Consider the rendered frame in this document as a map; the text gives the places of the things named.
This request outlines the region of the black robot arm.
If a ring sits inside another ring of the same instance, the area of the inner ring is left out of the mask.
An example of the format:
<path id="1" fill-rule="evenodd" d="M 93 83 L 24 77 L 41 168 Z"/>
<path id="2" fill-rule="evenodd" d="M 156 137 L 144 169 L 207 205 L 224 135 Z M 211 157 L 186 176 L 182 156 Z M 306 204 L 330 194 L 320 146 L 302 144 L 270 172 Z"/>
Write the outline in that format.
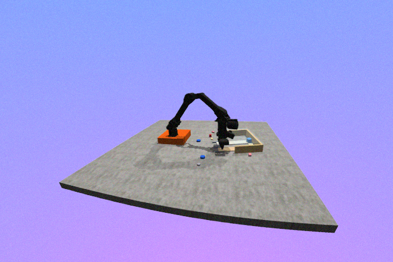
<path id="1" fill-rule="evenodd" d="M 218 129 L 238 129 L 238 119 L 231 119 L 228 111 L 217 105 L 213 102 L 209 97 L 207 97 L 204 93 L 187 93 L 184 96 L 183 103 L 179 110 L 177 111 L 176 115 L 169 121 L 169 124 L 166 126 L 166 129 L 169 131 L 168 137 L 176 137 L 178 135 L 177 127 L 180 125 L 181 121 L 180 118 L 184 114 L 185 110 L 195 99 L 201 99 L 206 105 L 211 108 L 215 115 L 218 117 L 215 122 L 218 122 Z M 231 130 L 226 132 L 226 137 L 231 139 L 234 138 L 234 134 Z"/>

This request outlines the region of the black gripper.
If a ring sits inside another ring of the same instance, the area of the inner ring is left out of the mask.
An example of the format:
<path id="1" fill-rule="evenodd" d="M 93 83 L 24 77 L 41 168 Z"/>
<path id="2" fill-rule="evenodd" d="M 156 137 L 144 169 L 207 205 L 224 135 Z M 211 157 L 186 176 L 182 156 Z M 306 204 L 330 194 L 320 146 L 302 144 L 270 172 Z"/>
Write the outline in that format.
<path id="1" fill-rule="evenodd" d="M 219 142 L 219 145 L 221 146 L 221 149 L 223 149 L 225 145 L 229 145 L 229 140 L 227 138 L 225 138 L 226 132 L 227 132 L 227 129 L 218 129 L 218 132 L 217 132 L 218 142 Z"/>

